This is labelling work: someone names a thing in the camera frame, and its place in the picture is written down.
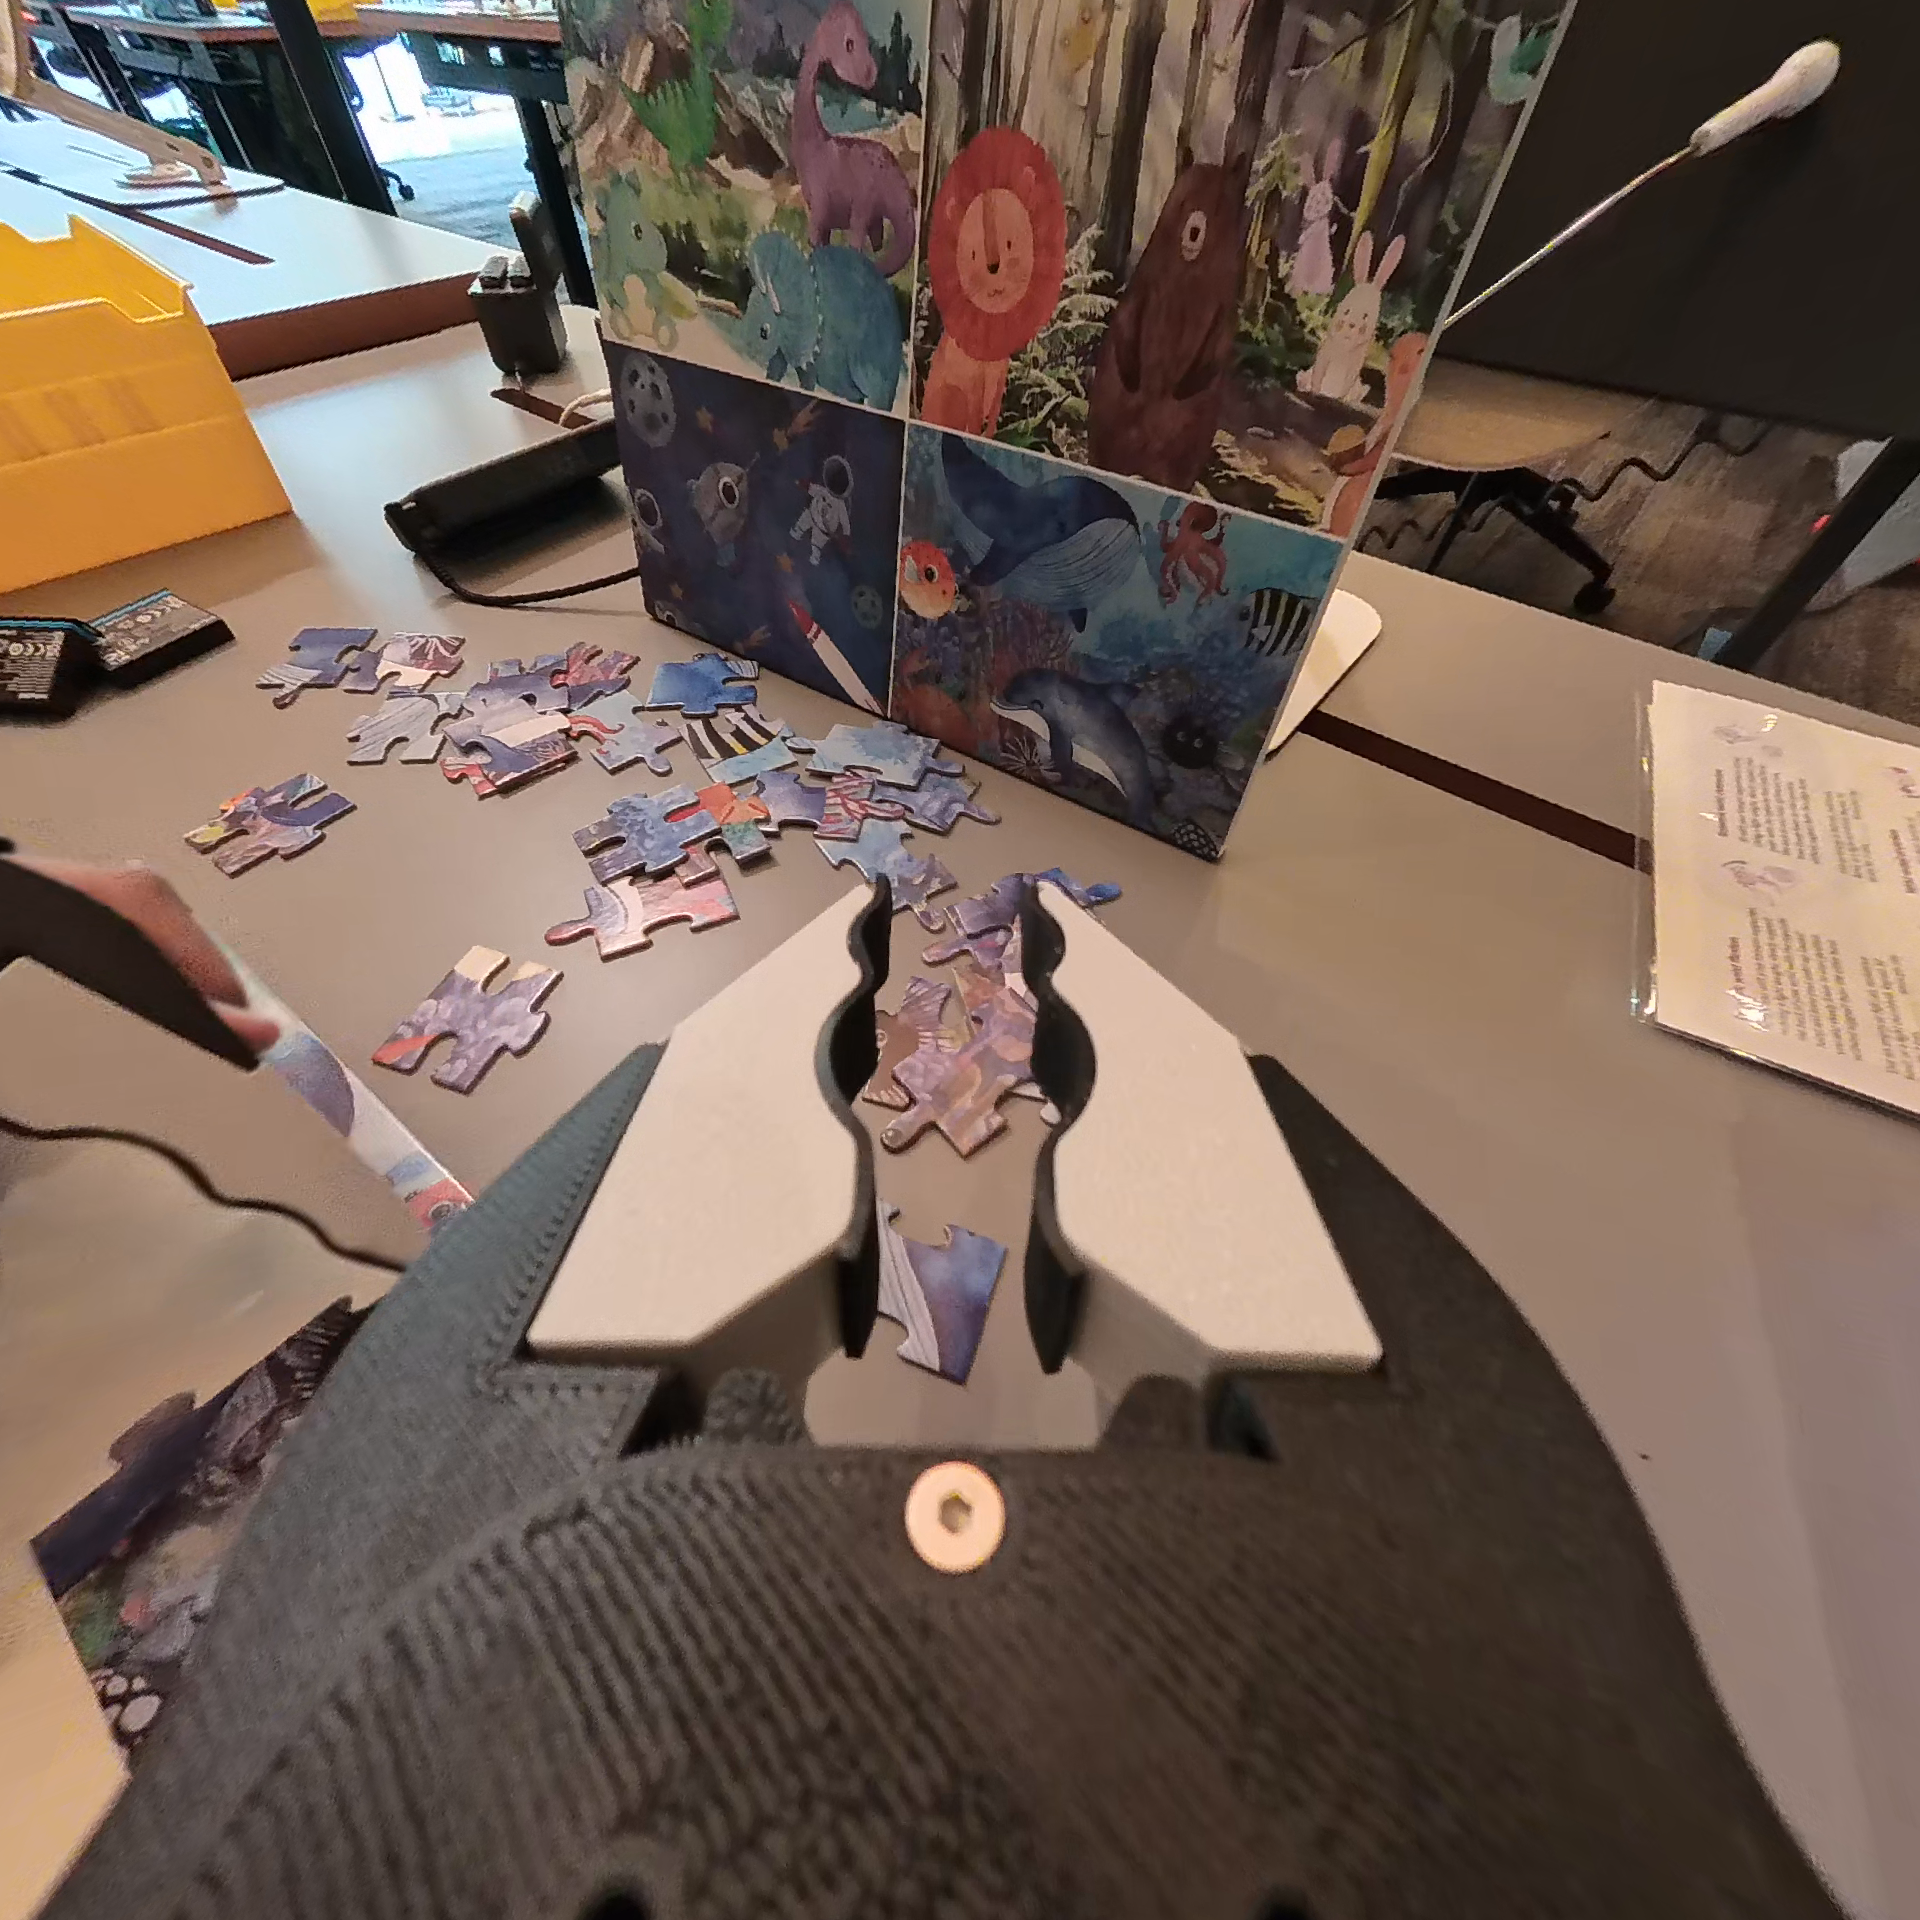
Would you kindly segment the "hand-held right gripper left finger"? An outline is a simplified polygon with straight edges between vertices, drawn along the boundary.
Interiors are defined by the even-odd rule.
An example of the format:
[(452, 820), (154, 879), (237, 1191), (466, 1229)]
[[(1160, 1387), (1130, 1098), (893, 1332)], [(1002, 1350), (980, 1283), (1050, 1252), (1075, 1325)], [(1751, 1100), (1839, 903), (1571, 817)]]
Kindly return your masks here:
[(620, 1387), (599, 1450), (673, 1434), (733, 1374), (804, 1411), (828, 1359), (874, 1343), (880, 1214), (852, 1105), (892, 918), (884, 882), (849, 886), (661, 1046), (523, 1338), (557, 1385)]

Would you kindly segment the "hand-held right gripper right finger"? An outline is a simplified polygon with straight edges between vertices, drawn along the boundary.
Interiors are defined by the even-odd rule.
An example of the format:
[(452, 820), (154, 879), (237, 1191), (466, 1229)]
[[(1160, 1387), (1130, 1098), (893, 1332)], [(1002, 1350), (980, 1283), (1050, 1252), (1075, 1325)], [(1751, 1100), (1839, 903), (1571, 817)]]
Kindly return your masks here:
[(1095, 1441), (1172, 1382), (1361, 1379), (1383, 1359), (1234, 1034), (1055, 879), (1027, 885), (1031, 1077), (1059, 1114), (1033, 1169), (1027, 1330), (1089, 1382)]

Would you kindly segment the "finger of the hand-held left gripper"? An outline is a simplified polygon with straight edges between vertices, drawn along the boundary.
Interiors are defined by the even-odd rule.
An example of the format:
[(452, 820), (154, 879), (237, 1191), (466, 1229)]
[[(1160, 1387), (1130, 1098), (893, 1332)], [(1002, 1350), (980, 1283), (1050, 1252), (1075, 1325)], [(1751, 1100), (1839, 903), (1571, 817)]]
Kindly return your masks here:
[(368, 1269), (416, 1254), (402, 1199), (265, 1065), (277, 1030), (162, 876), (11, 847), (3, 873), (4, 1123), (151, 1154)]
[(112, 1443), (211, 1402), (324, 1305), (409, 1263), (409, 1211), (324, 1124), (9, 1124), (4, 1563), (115, 1475)]

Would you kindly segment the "cream puzzle frame tray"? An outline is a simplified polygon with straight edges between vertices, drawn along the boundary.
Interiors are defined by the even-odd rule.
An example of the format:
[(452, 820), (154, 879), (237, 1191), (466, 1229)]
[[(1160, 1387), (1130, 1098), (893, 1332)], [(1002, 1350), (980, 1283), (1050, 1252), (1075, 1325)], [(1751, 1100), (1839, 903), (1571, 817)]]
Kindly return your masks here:
[[(423, 1250), (469, 1189), (217, 948), (277, 1030), (265, 1065), (391, 1187)], [(376, 1301), (330, 1303), (212, 1398), (143, 1415), (112, 1443), (115, 1475), (32, 1535), (27, 1566), (4, 1563), (4, 1915), (42, 1913), (156, 1740), (237, 1533)]]

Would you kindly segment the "blue striped jigsaw piece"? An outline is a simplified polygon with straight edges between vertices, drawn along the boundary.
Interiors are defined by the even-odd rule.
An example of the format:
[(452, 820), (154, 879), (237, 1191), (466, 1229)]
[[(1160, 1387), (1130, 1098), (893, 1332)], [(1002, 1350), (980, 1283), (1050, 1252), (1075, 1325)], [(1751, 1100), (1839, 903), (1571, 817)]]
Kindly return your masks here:
[(896, 1355), (922, 1371), (964, 1385), (1005, 1266), (996, 1239), (952, 1226), (943, 1241), (904, 1237), (898, 1209), (879, 1203), (880, 1316), (904, 1338)]

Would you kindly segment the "pile of puzzle pieces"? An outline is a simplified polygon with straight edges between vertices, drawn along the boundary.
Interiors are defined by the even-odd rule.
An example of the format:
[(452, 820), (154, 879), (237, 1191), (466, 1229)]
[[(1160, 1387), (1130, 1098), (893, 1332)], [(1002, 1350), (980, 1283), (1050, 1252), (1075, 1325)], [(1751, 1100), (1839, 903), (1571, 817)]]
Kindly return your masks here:
[(893, 913), (933, 934), (927, 972), (879, 1017), (861, 1098), (892, 1115), (880, 1140), (906, 1150), (936, 1129), (969, 1157), (996, 1138), (1016, 1098), (1059, 1117), (1029, 1068), (1037, 1010), (1021, 974), (1021, 899), (1043, 882), (1093, 907), (1119, 886), (1052, 869), (961, 897), (922, 838), (996, 826), (999, 813), (933, 739), (872, 719), (804, 740), (760, 709), (756, 663), (727, 653), (663, 663), (645, 690), (633, 689), (636, 655), (587, 643), (495, 661), (455, 689), (463, 661), (455, 635), (308, 629), (259, 689), (277, 707), (313, 689), (376, 692), (348, 731), (351, 766), (428, 766), (481, 801), (583, 762), (655, 778), (572, 835), (583, 905), (545, 933), (549, 948), (587, 943), (605, 965), (648, 951), (661, 930), (733, 925), (733, 879), (767, 873), (789, 835), (808, 838), (834, 873), (880, 885)]

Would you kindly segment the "yellow plastic bin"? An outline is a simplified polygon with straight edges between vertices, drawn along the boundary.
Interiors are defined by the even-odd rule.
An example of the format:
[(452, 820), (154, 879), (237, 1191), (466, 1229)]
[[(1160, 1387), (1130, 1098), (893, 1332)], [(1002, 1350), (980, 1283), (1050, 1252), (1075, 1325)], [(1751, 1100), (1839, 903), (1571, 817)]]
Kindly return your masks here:
[(3, 229), (3, 590), (293, 510), (179, 277), (107, 231)]

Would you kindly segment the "instruction sheet in plastic sleeve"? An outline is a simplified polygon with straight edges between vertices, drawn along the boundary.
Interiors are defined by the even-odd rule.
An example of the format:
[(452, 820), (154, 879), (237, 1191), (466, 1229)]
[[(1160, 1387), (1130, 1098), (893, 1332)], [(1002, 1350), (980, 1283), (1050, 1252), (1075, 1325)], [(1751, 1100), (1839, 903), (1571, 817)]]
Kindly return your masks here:
[(1915, 1117), (1915, 746), (1658, 682), (1639, 749), (1636, 1014)]

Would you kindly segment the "black flat device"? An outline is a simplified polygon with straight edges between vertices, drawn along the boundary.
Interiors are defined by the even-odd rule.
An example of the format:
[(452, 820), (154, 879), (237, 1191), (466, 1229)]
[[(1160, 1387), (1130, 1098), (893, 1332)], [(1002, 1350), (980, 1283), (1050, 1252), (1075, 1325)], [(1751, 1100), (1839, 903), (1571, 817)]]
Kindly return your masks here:
[(593, 506), (617, 466), (617, 428), (603, 419), (420, 483), (386, 503), (381, 517), (412, 553), (455, 557), (531, 539)]

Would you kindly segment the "illustrated animal puzzle box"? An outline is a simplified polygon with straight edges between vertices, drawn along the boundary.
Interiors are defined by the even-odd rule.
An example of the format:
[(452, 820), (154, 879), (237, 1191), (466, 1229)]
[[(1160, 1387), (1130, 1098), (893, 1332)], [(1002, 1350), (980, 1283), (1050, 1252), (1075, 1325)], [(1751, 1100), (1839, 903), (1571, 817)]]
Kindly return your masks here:
[(1219, 860), (1573, 13), (557, 5), (645, 605)]

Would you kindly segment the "beige office chair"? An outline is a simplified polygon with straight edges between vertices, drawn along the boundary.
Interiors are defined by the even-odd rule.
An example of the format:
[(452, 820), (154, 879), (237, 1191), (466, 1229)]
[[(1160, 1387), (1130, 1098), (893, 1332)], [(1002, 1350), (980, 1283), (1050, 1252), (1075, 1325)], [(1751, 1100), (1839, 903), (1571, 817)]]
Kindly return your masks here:
[(1435, 573), (1482, 513), (1503, 513), (1589, 580), (1573, 610), (1611, 605), (1611, 563), (1578, 530), (1576, 491), (1560, 465), (1610, 436), (1642, 406), (1636, 397), (1435, 356), (1393, 449), (1394, 466), (1377, 503), (1449, 497), (1425, 563)]

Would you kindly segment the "black battery charger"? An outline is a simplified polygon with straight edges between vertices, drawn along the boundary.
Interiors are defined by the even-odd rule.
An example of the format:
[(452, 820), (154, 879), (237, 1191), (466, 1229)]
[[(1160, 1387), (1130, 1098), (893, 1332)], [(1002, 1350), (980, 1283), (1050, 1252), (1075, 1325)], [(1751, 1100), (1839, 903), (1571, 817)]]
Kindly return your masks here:
[(501, 375), (549, 377), (569, 354), (561, 235), (532, 190), (517, 195), (511, 220), (517, 249), (487, 255), (469, 284), (471, 313)]

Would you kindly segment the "thin rod with white tip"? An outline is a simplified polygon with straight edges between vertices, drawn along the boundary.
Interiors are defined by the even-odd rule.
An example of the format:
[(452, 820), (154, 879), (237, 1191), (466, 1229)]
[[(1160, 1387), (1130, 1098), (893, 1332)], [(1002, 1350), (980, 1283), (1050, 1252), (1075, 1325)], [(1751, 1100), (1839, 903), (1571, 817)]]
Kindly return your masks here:
[(1485, 286), (1477, 298), (1467, 300), (1465, 303), (1456, 303), (1448, 321), (1441, 325), (1441, 332), (1445, 333), (1458, 326), (1465, 318), (1479, 313), (1483, 306), (1488, 306), (1488, 301), (1497, 300), (1523, 277), (1544, 267), (1553, 254), (1557, 254), (1560, 249), (1576, 243), (1581, 233), (1597, 226), (1610, 212), (1627, 204), (1643, 187), (1673, 173), (1675, 169), (1692, 165), (1695, 159), (1705, 159), (1715, 153), (1722, 153), (1749, 133), (1807, 113), (1836, 84), (1839, 74), (1841, 49), (1833, 38), (1815, 38), (1804, 44), (1793, 54), (1788, 54), (1788, 59), (1783, 59), (1780, 67), (1776, 67), (1763, 84), (1749, 90), (1744, 97), (1735, 98), (1727, 107), (1719, 107), (1707, 121), (1695, 129), (1683, 149), (1652, 162), (1649, 169), (1627, 179), (1616, 193), (1600, 199), (1591, 209), (1584, 209), (1571, 225), (1553, 233), (1519, 266), (1514, 266), (1511, 269), (1500, 275), (1491, 286)]

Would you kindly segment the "white flat base plate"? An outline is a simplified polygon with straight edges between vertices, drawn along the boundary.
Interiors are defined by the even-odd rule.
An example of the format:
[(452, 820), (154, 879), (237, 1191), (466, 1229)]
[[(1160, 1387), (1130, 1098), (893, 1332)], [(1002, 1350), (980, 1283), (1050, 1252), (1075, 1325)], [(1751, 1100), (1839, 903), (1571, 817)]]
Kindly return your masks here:
[(1279, 753), (1354, 673), (1383, 630), (1379, 607), (1356, 593), (1336, 588), (1313, 641), (1297, 663), (1288, 697), (1272, 727), (1265, 757)]

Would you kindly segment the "wooden frame stand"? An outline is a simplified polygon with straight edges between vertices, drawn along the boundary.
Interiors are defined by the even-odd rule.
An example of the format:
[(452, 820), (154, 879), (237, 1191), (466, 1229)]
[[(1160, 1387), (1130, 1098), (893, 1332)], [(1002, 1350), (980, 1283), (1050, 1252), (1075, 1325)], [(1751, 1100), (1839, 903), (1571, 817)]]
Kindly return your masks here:
[(13, 35), (18, 20), (8, 15), (4, 25), (3, 93), (8, 105), (52, 116), (60, 123), (93, 133), (131, 153), (140, 153), (146, 162), (146, 175), (156, 186), (186, 186), (195, 181), (212, 195), (233, 193), (224, 162), (201, 143), (100, 107), (55, 83), (39, 81), (32, 74), (32, 46)]

